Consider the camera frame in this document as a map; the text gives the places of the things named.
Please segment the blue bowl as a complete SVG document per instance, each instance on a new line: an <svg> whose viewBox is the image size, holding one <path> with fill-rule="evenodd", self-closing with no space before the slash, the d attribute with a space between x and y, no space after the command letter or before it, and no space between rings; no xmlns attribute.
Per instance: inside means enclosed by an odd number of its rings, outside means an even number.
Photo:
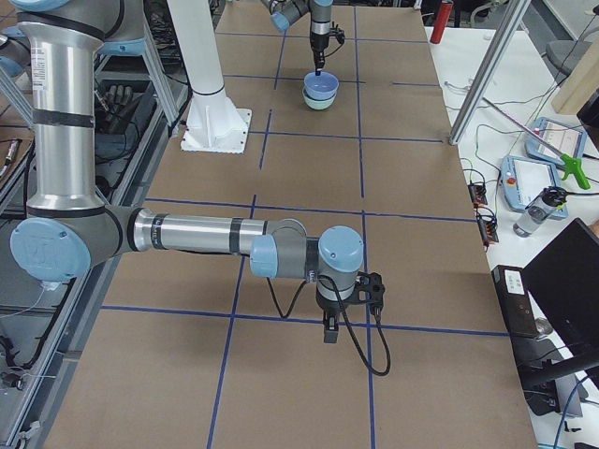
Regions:
<svg viewBox="0 0 599 449"><path fill-rule="evenodd" d="M303 79L304 91L313 100L324 101L337 94L339 89L338 78L327 72L310 72Z"/></svg>

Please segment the green bowl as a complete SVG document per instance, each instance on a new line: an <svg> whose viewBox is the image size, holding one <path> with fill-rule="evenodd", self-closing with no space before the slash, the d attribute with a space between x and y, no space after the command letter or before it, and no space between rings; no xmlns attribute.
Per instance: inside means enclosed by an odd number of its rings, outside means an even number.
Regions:
<svg viewBox="0 0 599 449"><path fill-rule="evenodd" d="M312 110L328 109L334 102L336 95L327 99L314 99L310 97L305 89L302 90L305 105Z"/></svg>

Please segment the red cylinder bottle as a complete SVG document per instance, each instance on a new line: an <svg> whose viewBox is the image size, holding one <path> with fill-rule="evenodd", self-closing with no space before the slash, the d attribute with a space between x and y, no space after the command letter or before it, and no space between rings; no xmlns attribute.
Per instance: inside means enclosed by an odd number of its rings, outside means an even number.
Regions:
<svg viewBox="0 0 599 449"><path fill-rule="evenodd" d="M451 11L454 7L453 0L441 0L436 11L435 22L432 28L430 43L437 45L441 42L444 31L448 24Z"/></svg>

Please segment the black desktop box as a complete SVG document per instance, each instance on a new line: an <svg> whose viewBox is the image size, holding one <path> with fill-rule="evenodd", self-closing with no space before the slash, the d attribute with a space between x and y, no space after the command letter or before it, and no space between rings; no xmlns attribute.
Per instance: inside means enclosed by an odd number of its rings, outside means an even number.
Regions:
<svg viewBox="0 0 599 449"><path fill-rule="evenodd" d="M522 268L497 265L491 271L491 276L508 334L511 337L543 339L545 335L537 328L533 316Z"/></svg>

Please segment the orange black electronics board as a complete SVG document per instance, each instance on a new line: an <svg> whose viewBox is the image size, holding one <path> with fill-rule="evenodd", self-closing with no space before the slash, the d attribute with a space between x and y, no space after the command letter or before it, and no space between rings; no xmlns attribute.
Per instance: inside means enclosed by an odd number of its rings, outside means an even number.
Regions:
<svg viewBox="0 0 599 449"><path fill-rule="evenodd" d="M470 198L475 206L487 206L487 187L483 181L470 181L467 184Z"/></svg>

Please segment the near teach pendant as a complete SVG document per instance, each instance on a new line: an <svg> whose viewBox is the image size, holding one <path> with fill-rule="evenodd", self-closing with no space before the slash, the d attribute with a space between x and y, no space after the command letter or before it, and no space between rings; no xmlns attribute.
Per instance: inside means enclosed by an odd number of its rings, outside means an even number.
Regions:
<svg viewBox="0 0 599 449"><path fill-rule="evenodd" d="M502 161L500 185L507 207L517 212L523 212L544 188L562 186L554 164L513 155Z"/></svg>

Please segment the teach pendant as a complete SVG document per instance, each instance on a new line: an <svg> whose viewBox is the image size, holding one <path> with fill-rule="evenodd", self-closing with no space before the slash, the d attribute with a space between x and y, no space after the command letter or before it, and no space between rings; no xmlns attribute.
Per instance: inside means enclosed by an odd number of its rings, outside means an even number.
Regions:
<svg viewBox="0 0 599 449"><path fill-rule="evenodd" d="M547 117L541 117L532 124L532 129L539 137L561 152L575 158L582 157L588 135L580 126L568 125ZM525 140L525 152L534 159L556 165L562 164L559 157L532 137L527 137Z"/></svg>
<svg viewBox="0 0 599 449"><path fill-rule="evenodd" d="M562 186L554 164L513 155L502 161L500 185L507 207L517 212L523 212L544 188Z"/></svg>

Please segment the black monitor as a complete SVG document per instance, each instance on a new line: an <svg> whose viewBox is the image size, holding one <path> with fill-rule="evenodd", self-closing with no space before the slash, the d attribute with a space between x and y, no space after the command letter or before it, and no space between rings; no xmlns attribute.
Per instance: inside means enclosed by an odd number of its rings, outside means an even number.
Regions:
<svg viewBox="0 0 599 449"><path fill-rule="evenodd" d="M574 355L598 348L598 237L573 220L523 270L533 299Z"/></svg>

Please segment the grey office chair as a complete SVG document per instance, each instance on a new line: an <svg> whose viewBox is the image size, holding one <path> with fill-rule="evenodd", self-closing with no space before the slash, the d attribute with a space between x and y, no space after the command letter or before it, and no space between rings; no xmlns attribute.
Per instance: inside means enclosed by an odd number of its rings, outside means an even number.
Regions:
<svg viewBox="0 0 599 449"><path fill-rule="evenodd" d="M578 40L553 40L546 47L544 56L559 74L569 77L584 54L591 47L589 36L598 32L598 27L587 27Z"/></svg>

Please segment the clear water bottle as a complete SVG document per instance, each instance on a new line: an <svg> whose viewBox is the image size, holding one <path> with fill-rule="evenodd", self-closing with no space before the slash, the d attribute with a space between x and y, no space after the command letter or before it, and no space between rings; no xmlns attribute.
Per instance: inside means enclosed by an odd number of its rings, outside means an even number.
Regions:
<svg viewBox="0 0 599 449"><path fill-rule="evenodd" d="M513 224L512 230L519 237L529 237L566 203L566 198L567 192L562 187L544 188Z"/></svg>

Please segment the far teach pendant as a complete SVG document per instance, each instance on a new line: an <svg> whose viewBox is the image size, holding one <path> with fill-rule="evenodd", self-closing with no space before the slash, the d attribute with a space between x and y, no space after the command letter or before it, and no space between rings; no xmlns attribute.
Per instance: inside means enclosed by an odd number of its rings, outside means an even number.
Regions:
<svg viewBox="0 0 599 449"><path fill-rule="evenodd" d="M532 124L532 129L539 137L561 152L575 158L582 157L588 135L580 126L568 125L547 117L541 117ZM534 159L556 165L562 164L559 157L532 137L527 137L525 140L525 152Z"/></svg>

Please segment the white pedestal column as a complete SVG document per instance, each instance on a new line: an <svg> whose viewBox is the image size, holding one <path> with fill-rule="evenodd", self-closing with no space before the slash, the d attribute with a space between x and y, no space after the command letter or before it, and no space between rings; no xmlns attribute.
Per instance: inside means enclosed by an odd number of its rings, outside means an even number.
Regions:
<svg viewBox="0 0 599 449"><path fill-rule="evenodd" d="M207 1L172 0L169 13L192 90L181 148L186 152L244 152L252 111L226 94Z"/></svg>

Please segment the aluminium frame post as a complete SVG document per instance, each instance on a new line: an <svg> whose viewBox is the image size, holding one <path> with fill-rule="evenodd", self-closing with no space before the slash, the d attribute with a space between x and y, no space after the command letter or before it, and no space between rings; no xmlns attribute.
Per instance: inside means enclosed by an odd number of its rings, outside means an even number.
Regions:
<svg viewBox="0 0 599 449"><path fill-rule="evenodd" d="M452 125L448 137L450 145L457 145L462 138L469 122L475 114L482 97L491 81L491 78L501 62L504 53L517 31L523 16L531 4L531 0L510 1L508 8L495 31L489 47L475 74L474 81L466 94L458 116Z"/></svg>

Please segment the green handled grabber stick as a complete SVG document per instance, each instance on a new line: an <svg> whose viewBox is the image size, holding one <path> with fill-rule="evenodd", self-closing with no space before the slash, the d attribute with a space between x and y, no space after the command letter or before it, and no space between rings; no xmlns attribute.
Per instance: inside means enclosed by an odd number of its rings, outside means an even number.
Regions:
<svg viewBox="0 0 599 449"><path fill-rule="evenodd" d="M517 119L511 117L509 114L507 114L506 112L501 110L499 107L497 107L494 103L492 103L486 97L482 97L482 101L485 102L488 106L490 106L493 110L499 112L509 122L511 122L512 124L519 127L523 132L525 132L531 138L536 140L540 145L546 147L551 152L553 152L555 155L557 155L563 161L563 164L565 166L564 177L563 177L564 180L567 179L570 175L573 175L577 181L577 185L580 188L582 188L584 190L589 190L591 188L590 182L583 171L582 161L580 158L570 156L570 155L562 152L561 150L559 150L557 147L555 147L551 143L545 141L535 131L533 131L532 129L530 129L528 126L521 123Z"/></svg>

